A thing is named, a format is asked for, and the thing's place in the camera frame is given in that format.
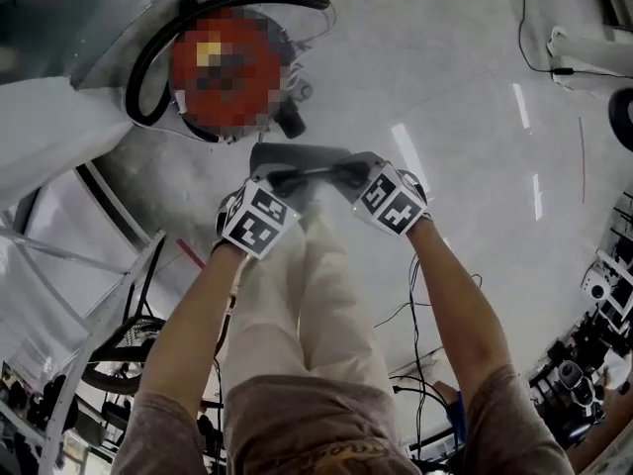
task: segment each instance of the glossy floor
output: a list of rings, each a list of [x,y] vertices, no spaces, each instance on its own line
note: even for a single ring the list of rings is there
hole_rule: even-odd
[[[336,27],[304,61],[315,94],[301,107],[308,130],[297,142],[372,150],[421,169],[438,228],[483,277],[517,368],[529,368],[589,308],[580,282],[611,206],[633,179],[633,154],[612,135],[606,100],[566,92],[527,68],[517,47],[521,0],[332,1]],[[600,33],[593,0],[527,0],[527,7],[524,45],[542,68],[552,26]],[[284,15],[295,38],[321,25],[308,11]],[[253,143],[211,150],[134,129],[100,166],[145,225],[204,254],[219,202],[246,176]],[[412,251],[405,239],[354,219],[335,196],[327,206],[378,323],[407,299]],[[196,272],[186,258],[158,274],[177,283],[175,297]],[[422,283],[415,296],[426,301]],[[418,319],[425,353],[440,340],[428,308],[419,307]],[[378,336],[390,369],[412,361],[407,310]],[[439,411],[431,415],[430,428],[441,421]],[[411,431],[411,415],[404,420]]]

